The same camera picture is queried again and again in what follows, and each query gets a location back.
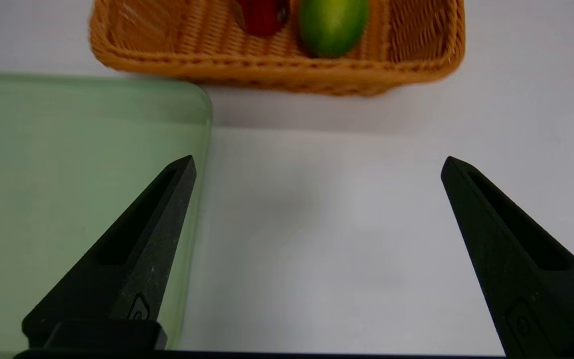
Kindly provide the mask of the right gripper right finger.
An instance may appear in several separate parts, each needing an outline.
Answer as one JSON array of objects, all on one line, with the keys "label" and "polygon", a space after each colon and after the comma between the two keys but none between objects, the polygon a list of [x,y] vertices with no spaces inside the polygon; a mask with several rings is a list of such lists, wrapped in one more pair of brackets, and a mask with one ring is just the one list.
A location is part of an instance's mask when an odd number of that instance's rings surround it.
[{"label": "right gripper right finger", "polygon": [[574,356],[574,255],[471,164],[440,179],[507,356]]}]

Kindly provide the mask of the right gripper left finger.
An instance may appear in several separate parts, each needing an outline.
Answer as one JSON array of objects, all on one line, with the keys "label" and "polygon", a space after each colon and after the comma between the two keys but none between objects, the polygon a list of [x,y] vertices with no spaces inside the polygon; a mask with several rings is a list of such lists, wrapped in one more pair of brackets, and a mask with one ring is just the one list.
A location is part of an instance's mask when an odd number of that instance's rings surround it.
[{"label": "right gripper left finger", "polygon": [[157,322],[196,181],[171,162],[22,321],[30,349],[161,350]]}]

